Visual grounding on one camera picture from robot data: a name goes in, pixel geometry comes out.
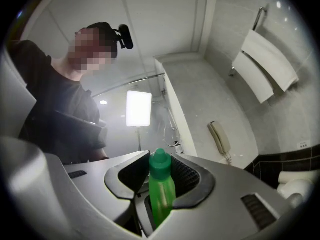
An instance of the green bottle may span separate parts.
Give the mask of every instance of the green bottle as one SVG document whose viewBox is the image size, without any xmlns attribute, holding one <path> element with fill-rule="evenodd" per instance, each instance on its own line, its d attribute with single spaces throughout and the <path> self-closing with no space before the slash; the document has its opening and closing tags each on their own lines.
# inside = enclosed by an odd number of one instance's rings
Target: green bottle
<svg viewBox="0 0 320 240">
<path fill-rule="evenodd" d="M 149 159 L 149 194 L 156 227 L 169 216 L 176 199 L 176 187 L 171 178 L 171 155 L 157 148 Z"/>
</svg>

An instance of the wall-mounted telephone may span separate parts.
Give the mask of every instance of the wall-mounted telephone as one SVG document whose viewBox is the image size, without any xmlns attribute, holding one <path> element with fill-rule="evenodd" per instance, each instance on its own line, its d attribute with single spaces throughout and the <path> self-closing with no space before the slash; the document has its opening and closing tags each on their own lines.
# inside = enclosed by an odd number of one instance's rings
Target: wall-mounted telephone
<svg viewBox="0 0 320 240">
<path fill-rule="evenodd" d="M 231 165 L 232 160 L 231 156 L 229 154 L 231 146 L 230 142 L 228 140 L 228 137 L 222 128 L 221 124 L 218 123 L 217 121 L 213 121 L 208 124 L 208 128 L 210 133 L 212 134 L 216 146 L 219 150 L 219 152 L 224 155 L 225 159 L 227 160 L 228 164 Z"/>
</svg>

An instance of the bright light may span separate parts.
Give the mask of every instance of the bright light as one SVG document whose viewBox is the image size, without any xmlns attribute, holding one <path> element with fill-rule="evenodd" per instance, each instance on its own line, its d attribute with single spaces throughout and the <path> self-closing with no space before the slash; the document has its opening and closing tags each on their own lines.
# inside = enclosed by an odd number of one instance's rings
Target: bright light
<svg viewBox="0 0 320 240">
<path fill-rule="evenodd" d="M 22 14 L 22 11 L 20 11 L 20 12 L 18 13 L 18 15 L 16 16 L 16 18 L 18 19 L 18 18 L 21 16 L 21 14 Z"/>
<path fill-rule="evenodd" d="M 129 90 L 126 95 L 126 126 L 149 126 L 152 94 Z"/>
</svg>

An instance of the green bottle cap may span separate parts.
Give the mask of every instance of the green bottle cap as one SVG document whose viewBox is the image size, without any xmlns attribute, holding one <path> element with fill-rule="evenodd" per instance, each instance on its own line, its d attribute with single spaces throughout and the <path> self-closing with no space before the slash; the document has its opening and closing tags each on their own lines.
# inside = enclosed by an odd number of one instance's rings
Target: green bottle cap
<svg viewBox="0 0 320 240">
<path fill-rule="evenodd" d="M 157 148 L 149 158 L 150 175 L 156 180 L 165 180 L 171 174 L 171 155 Z"/>
</svg>

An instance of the dark t-shirt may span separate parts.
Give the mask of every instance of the dark t-shirt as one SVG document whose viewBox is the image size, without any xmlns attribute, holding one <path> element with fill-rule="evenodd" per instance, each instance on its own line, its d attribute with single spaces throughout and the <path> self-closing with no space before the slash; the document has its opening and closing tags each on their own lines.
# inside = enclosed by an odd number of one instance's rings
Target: dark t-shirt
<svg viewBox="0 0 320 240">
<path fill-rule="evenodd" d="M 46 56 L 32 41 L 14 41 L 8 50 L 27 89 L 37 100 L 20 137 L 35 143 L 45 153 L 59 156 L 63 163 L 89 160 L 84 153 L 104 148 L 106 145 L 99 139 L 91 141 L 90 145 L 77 141 L 77 132 L 63 128 L 66 125 L 53 119 L 58 111 L 98 124 L 100 113 L 91 98 L 91 92 L 85 91 L 79 81 L 72 81 L 59 74 L 51 66 L 51 57 Z M 71 134 L 61 137 L 61 133 L 68 131 Z"/>
</svg>

